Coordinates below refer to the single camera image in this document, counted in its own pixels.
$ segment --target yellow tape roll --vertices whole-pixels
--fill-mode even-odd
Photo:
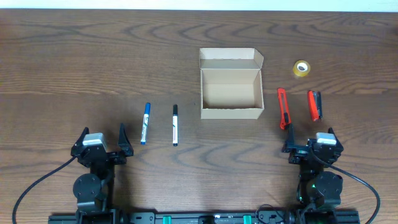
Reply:
[[[294,64],[293,72],[296,76],[304,77],[308,75],[311,70],[311,66],[308,62],[304,60],[299,60]]]

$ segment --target black marker cap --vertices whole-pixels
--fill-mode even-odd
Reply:
[[[173,105],[173,116],[174,115],[178,115],[178,106],[177,105]]]

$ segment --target black and red tool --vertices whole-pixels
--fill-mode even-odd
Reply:
[[[278,99],[280,107],[280,128],[285,130],[289,128],[289,125],[292,122],[289,113],[289,106],[287,105],[285,89],[278,88]]]
[[[322,120],[321,92],[310,90],[308,91],[307,96],[312,121]]]

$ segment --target box lid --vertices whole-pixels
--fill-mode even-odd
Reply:
[[[260,70],[264,57],[253,48],[202,48],[201,69]]]

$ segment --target green tape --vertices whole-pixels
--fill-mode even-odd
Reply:
[[[172,217],[163,217],[163,224],[172,224]]]
[[[251,224],[251,215],[243,216],[243,224]]]

